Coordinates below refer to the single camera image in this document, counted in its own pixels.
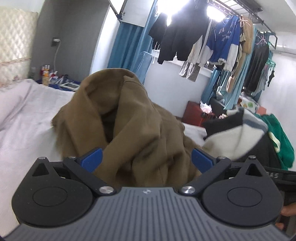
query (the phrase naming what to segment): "clothes drying rack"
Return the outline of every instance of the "clothes drying rack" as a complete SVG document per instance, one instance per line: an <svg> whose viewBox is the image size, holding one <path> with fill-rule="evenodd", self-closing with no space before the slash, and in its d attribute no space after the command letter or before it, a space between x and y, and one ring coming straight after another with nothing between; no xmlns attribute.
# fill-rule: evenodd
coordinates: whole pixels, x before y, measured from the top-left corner
<svg viewBox="0 0 296 241"><path fill-rule="evenodd" d="M271 30L270 27L267 26L267 24L264 22L264 20L262 20L256 12L254 12L253 10L251 10L247 5L245 5L243 2L241 2L240 0L227 0L225 2L221 2L220 0L207 0L208 4L214 6L215 8L217 8L218 10L228 13L228 14L233 14L233 15L244 15L244 14L249 14L250 19L252 20L253 23L260 23L262 25L264 25L270 32L271 35L275 36L276 38L276 42L275 45L273 45L272 43L270 43L270 45L276 49L277 46L277 41L278 38L276 36L276 33L274 31Z"/></svg>

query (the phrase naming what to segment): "white cabinet door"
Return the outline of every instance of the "white cabinet door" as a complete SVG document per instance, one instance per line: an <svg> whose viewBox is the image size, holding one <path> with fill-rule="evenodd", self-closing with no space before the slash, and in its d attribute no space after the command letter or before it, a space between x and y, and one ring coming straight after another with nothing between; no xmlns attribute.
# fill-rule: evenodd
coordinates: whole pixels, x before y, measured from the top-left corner
<svg viewBox="0 0 296 241"><path fill-rule="evenodd" d="M124 0L109 0L110 3L114 6L117 13L120 13Z"/></svg>
<svg viewBox="0 0 296 241"><path fill-rule="evenodd" d="M144 27L154 0L128 0L122 21Z"/></svg>

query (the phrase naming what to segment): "gray wall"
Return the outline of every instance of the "gray wall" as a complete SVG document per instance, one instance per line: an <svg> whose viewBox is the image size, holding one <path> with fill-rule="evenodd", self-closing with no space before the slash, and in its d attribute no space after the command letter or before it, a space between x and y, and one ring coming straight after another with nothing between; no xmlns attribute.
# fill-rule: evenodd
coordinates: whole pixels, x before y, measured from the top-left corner
<svg viewBox="0 0 296 241"><path fill-rule="evenodd" d="M51 42L53 37L60 38L56 70L82 81L89 75L108 7L108 0L45 0L38 20L31 67L39 72L42 66L50 64L53 69L57 47L51 47Z"/></svg>

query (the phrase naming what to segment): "green garment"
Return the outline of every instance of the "green garment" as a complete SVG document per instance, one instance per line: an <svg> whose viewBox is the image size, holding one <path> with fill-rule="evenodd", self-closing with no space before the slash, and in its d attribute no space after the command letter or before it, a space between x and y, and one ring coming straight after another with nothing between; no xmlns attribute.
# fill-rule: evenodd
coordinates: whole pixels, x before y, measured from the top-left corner
<svg viewBox="0 0 296 241"><path fill-rule="evenodd" d="M282 129L281 124L273 114L262 116L255 115L267 124L269 137L273 142L274 149L281 162L281 168L283 170L288 170L288 168L293 166L295 159L294 148Z"/></svg>

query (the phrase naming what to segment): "white device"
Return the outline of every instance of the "white device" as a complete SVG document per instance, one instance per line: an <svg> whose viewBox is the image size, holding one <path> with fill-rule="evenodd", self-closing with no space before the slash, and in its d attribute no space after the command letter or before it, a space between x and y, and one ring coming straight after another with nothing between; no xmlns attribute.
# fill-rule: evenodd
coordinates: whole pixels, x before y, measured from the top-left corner
<svg viewBox="0 0 296 241"><path fill-rule="evenodd" d="M80 85L75 84L73 82L69 82L69 83L61 84L60 87L66 88L66 89L69 89L72 91L77 91L79 89Z"/></svg>

